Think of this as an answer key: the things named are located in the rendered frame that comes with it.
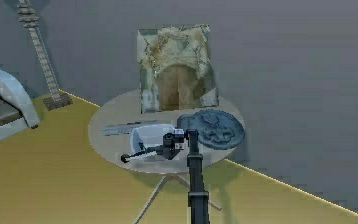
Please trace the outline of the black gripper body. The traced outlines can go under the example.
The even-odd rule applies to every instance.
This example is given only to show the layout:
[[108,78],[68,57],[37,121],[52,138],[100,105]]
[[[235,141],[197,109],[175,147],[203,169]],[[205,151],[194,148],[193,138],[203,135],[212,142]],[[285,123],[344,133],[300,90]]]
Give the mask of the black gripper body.
[[163,157],[172,160],[182,150],[182,135],[167,133],[163,136]]

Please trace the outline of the pale mottled box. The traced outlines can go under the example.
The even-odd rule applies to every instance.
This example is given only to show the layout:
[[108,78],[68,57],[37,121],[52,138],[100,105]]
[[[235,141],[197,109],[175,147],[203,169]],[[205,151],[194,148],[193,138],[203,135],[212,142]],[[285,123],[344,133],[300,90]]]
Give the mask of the pale mottled box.
[[219,104],[209,42],[210,27],[206,24],[137,31],[143,113]]

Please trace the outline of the grey ribbed floor lamp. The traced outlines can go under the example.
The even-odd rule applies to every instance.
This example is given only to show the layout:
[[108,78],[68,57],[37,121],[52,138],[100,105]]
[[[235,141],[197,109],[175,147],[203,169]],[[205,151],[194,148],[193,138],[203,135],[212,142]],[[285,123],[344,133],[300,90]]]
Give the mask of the grey ribbed floor lamp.
[[48,98],[43,99],[43,103],[48,111],[71,105],[73,100],[67,93],[61,93],[57,79],[54,75],[51,62],[49,60],[44,42],[41,37],[38,21],[40,18],[36,15],[35,9],[31,6],[29,0],[18,0],[17,14],[18,21],[29,31],[34,49],[42,68],[47,87],[50,92]]

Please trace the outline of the white bowl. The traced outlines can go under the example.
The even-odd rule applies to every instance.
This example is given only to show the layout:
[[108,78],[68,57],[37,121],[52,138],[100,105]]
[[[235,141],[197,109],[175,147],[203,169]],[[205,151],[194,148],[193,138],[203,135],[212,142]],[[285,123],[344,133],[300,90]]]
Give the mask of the white bowl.
[[[163,136],[167,133],[174,133],[174,134],[182,135],[182,150],[183,150],[184,149],[184,131],[182,129],[175,129],[174,126],[171,124],[154,124],[154,125],[138,127],[131,131],[130,145],[131,145],[132,154],[135,154],[135,153],[141,151],[138,146],[139,142],[142,142],[145,147],[163,145]],[[140,160],[147,160],[147,161],[168,160],[163,157],[163,149],[162,149],[161,155],[149,156],[149,157],[142,158]]]

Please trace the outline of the round pale dining table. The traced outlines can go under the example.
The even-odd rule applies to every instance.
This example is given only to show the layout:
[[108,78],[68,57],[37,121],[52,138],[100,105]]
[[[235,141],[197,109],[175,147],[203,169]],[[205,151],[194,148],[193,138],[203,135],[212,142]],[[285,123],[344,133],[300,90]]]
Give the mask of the round pale dining table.
[[212,204],[203,169],[231,154],[244,140],[244,122],[224,98],[211,108],[162,112],[141,111],[137,90],[100,107],[88,130],[93,149],[106,161],[126,170],[161,177],[154,199],[169,179],[188,188],[191,224],[210,224]]

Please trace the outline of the blue-grey round patterned plate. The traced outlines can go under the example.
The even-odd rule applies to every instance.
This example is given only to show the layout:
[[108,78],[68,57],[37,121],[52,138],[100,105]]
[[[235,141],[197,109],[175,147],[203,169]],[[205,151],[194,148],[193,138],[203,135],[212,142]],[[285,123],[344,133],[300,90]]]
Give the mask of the blue-grey round patterned plate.
[[205,109],[194,114],[183,114],[177,127],[198,131],[198,141],[214,150],[229,150],[239,146],[245,137],[243,124],[232,114],[221,110]]

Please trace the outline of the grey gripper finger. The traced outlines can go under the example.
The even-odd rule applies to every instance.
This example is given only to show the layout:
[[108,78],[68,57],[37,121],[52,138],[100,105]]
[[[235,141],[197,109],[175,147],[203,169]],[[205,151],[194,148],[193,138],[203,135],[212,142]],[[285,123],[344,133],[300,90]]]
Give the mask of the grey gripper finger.
[[163,145],[157,145],[152,147],[145,147],[142,142],[138,143],[141,152],[160,152],[163,149]]
[[154,155],[161,155],[161,154],[162,154],[161,150],[145,150],[145,151],[137,152],[137,153],[132,154],[132,155],[123,154],[120,157],[120,160],[123,163],[128,163],[131,160],[140,160],[140,159],[145,158],[145,157],[154,156]]

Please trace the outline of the grey flat knife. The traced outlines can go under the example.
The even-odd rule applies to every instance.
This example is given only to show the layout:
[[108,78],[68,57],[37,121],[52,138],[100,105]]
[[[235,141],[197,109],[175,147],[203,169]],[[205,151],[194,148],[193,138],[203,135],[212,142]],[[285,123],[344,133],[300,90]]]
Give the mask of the grey flat knife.
[[146,125],[153,125],[153,124],[159,124],[159,121],[148,120],[148,121],[126,123],[126,124],[108,125],[102,129],[101,133],[104,136],[129,134],[135,128],[146,126]]

